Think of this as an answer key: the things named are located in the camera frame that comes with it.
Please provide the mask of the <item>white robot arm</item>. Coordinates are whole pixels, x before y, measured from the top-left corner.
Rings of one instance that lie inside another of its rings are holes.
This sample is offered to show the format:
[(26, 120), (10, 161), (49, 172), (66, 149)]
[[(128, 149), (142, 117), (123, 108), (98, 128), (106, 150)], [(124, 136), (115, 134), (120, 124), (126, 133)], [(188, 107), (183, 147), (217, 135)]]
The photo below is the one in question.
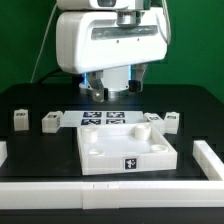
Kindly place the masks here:
[(140, 92), (147, 64), (171, 41), (166, 0), (56, 0), (60, 68), (83, 77), (82, 93), (102, 102)]

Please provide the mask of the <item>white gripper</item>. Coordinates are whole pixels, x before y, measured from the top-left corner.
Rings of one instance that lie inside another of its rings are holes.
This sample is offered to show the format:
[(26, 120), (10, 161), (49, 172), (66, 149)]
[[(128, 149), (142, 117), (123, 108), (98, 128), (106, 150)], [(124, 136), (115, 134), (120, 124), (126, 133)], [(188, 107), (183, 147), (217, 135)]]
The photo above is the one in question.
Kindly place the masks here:
[(99, 70), (132, 65), (129, 91), (141, 92), (147, 65), (140, 63), (161, 60), (166, 52), (166, 20), (159, 7), (145, 11), (141, 23), (132, 26), (119, 26), (113, 11), (64, 12), (57, 21), (57, 63), (65, 72), (90, 72), (96, 102), (107, 98)]

